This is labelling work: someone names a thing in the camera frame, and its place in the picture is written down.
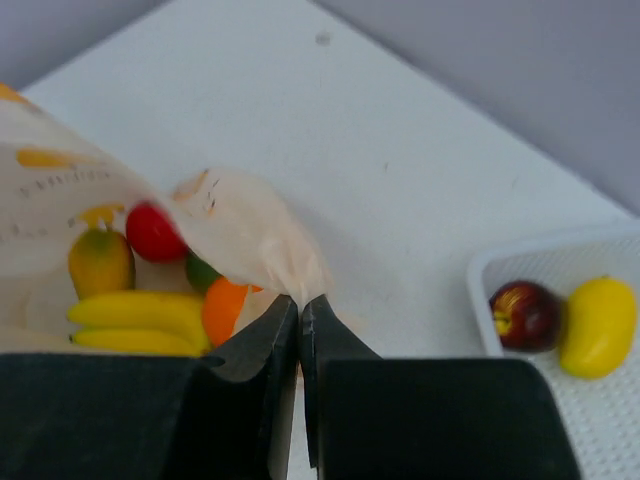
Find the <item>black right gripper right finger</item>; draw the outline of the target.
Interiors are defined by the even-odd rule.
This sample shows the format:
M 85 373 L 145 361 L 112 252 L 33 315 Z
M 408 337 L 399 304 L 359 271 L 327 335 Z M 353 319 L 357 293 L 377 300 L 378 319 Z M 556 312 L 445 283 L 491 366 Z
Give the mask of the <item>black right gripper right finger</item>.
M 321 479 L 578 479 L 551 390 L 518 359 L 385 359 L 312 300 L 299 323 Z

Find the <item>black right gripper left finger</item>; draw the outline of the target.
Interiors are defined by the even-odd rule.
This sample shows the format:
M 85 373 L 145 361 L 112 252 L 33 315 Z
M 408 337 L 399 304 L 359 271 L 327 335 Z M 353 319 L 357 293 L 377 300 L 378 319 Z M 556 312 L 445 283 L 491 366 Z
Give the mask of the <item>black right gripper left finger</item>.
M 277 298 L 202 358 L 9 353 L 5 479 L 283 479 L 298 310 Z

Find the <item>yellow banana bunch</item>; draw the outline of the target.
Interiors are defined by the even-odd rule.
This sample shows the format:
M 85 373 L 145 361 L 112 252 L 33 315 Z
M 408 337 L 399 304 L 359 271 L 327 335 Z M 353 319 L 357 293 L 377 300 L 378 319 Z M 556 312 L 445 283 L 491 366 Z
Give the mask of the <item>yellow banana bunch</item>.
M 121 353 L 200 357 L 211 350 L 194 294 L 122 290 L 79 301 L 67 319 L 82 347 Z

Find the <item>orange green mango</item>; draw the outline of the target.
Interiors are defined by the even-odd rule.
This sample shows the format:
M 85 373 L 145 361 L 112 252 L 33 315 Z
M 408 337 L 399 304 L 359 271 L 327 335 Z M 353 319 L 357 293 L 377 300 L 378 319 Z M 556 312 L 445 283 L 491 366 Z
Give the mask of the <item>orange green mango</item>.
M 90 228 L 74 242 L 68 270 L 80 300 L 108 292 L 131 290 L 136 284 L 135 260 L 118 231 Z

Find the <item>green orange round fruit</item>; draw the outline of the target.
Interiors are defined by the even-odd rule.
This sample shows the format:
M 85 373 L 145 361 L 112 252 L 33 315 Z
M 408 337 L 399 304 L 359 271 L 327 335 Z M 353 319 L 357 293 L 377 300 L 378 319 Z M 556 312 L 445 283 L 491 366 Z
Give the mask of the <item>green orange round fruit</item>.
M 205 295 L 221 274 L 195 253 L 189 252 L 185 258 L 185 275 L 194 291 Z

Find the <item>banana print plastic bag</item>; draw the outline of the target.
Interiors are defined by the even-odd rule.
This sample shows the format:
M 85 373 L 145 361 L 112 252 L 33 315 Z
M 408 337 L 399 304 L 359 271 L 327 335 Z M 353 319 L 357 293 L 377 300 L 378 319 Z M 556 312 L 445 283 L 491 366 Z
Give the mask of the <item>banana print plastic bag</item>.
M 329 280 L 260 178 L 211 167 L 166 195 L 2 88 L 3 352 L 201 356 Z

